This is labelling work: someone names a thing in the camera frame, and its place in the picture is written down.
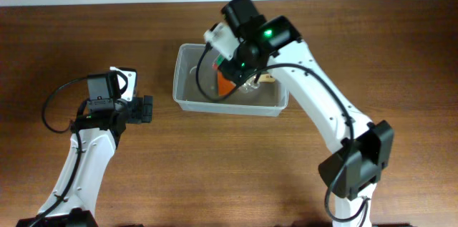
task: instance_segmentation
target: table surface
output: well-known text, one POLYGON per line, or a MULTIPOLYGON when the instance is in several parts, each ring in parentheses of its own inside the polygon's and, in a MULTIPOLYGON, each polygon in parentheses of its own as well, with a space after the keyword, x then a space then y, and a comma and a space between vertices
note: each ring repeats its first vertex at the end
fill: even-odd
MULTIPOLYGON (((40 120, 47 95, 109 66, 137 69, 154 119, 129 125, 104 174, 100 226, 289 226, 329 222, 318 164, 329 155, 291 97, 279 117, 183 112, 172 98, 181 44, 203 43, 225 3, 0 8, 0 226, 32 217, 69 149, 40 120)), ((458 0, 259 1, 286 15, 336 86, 395 129, 374 223, 458 222, 458 0)), ((87 96, 63 91, 65 127, 87 96)))

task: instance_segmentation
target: plastic bin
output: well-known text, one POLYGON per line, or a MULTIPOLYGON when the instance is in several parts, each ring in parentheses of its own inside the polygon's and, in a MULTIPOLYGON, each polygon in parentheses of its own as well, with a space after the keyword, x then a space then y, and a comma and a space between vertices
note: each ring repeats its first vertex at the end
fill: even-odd
MULTIPOLYGON (((195 68, 204 48, 204 44, 183 44, 178 52, 173 99, 183 110, 276 117, 286 108, 289 91, 278 81, 261 83, 258 89, 249 93, 237 91, 219 103, 209 102, 200 94, 195 83, 195 68)), ((209 51, 199 71, 200 85, 212 97, 218 96, 218 79, 212 67, 218 55, 215 49, 209 51)))

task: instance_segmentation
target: orange item in bin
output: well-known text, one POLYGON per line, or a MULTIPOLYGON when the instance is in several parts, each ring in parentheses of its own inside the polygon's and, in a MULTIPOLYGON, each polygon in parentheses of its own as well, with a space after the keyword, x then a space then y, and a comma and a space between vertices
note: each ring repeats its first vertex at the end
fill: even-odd
POLYGON ((218 95, 227 95, 234 87, 235 84, 224 78, 223 73, 218 70, 218 95))

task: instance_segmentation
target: wooden table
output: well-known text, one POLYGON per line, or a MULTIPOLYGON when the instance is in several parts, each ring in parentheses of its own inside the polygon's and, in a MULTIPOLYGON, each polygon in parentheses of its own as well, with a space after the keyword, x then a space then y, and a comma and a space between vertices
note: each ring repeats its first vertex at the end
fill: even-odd
MULTIPOLYGON (((154 120, 129 125, 105 172, 100 226, 289 226, 329 222, 318 164, 329 152, 291 98, 279 117, 183 112, 172 98, 181 44, 202 43, 225 3, 0 8, 0 226, 32 217, 54 187, 69 136, 43 126, 47 95, 109 66, 139 73, 154 120)), ((458 0, 259 1, 302 33, 336 86, 396 137, 374 223, 458 222, 458 0)), ((63 91, 65 127, 87 96, 63 91)))

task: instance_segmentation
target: brown tabletop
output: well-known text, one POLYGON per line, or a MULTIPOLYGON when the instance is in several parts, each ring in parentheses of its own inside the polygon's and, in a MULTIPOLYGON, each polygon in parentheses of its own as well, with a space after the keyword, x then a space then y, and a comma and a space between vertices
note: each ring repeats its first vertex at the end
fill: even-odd
MULTIPOLYGON (((70 134, 40 120, 47 95, 110 66, 138 71, 154 119, 129 125, 104 174, 100 226, 289 226, 330 220, 324 141, 291 97, 279 117, 183 112, 172 98, 178 49, 203 43, 225 3, 0 8, 0 226, 33 217, 57 181, 70 134)), ((286 15, 335 85, 395 129, 373 223, 458 222, 458 0, 259 1, 286 15)), ((87 96, 63 91, 65 127, 87 96)))

